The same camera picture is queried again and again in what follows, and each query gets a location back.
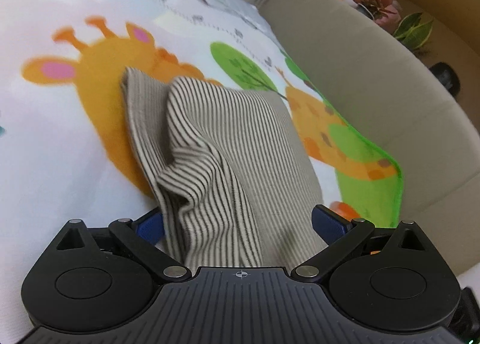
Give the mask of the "beige padded headboard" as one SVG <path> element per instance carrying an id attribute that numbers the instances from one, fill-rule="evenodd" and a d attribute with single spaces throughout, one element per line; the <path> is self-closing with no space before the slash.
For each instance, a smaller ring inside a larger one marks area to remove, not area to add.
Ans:
<path id="1" fill-rule="evenodd" d="M 341 0 L 266 0 L 287 54 L 334 108 L 400 165 L 400 216 L 456 274 L 479 262 L 479 134 L 433 74 Z"/>

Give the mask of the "green leafed plant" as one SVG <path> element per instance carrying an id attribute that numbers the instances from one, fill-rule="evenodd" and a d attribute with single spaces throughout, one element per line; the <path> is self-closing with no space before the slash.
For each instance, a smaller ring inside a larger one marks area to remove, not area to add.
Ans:
<path id="1" fill-rule="evenodd" d="M 404 17 L 393 33 L 402 45 L 410 52 L 416 52 L 429 40 L 433 31 L 434 21 L 422 21 L 423 13 L 411 13 Z"/>

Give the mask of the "beige striped knit sweater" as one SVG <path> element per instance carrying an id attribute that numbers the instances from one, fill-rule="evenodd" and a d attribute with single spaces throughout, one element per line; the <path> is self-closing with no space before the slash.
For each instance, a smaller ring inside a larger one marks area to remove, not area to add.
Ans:
<path id="1" fill-rule="evenodd" d="M 293 269 L 326 247 L 312 228 L 320 183 L 278 95 L 133 68 L 122 92 L 170 256 L 191 270 Z"/>

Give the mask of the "red leafed potted plant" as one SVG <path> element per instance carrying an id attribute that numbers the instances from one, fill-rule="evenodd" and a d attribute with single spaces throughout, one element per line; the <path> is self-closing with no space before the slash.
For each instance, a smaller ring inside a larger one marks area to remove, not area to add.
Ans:
<path id="1" fill-rule="evenodd" d="M 353 0 L 367 17 L 392 33 L 400 24 L 400 6 L 396 0 Z"/>

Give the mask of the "black round object on shelf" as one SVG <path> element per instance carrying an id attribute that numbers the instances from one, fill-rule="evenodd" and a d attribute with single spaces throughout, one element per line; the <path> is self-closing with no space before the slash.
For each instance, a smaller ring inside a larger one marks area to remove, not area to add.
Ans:
<path id="1" fill-rule="evenodd" d="M 430 72 L 435 76 L 442 86 L 456 97 L 461 89 L 461 82 L 455 70 L 449 64 L 438 62 L 430 67 Z"/>

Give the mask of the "colourful cartoon animal play mat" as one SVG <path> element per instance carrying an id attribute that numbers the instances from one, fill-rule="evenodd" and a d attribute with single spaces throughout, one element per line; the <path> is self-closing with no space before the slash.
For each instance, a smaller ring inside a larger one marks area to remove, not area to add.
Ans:
<path id="1" fill-rule="evenodd" d="M 377 226 L 399 220 L 403 177 L 299 67 L 272 19 L 242 0 L 1 0 L 1 341 L 31 324 L 24 277 L 61 224 L 100 226 L 154 207 L 131 150 L 128 67 L 236 90 L 298 93 L 322 135 L 305 148 L 327 205 Z"/>

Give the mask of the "brown cardboard box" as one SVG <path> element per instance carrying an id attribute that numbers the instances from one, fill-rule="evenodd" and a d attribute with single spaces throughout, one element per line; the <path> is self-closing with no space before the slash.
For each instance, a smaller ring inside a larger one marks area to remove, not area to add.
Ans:
<path id="1" fill-rule="evenodd" d="M 434 20 L 421 61 L 431 66 L 449 64 L 460 80 L 457 102 L 476 113 L 479 108 L 479 0 L 400 0 L 409 12 L 415 8 Z"/>

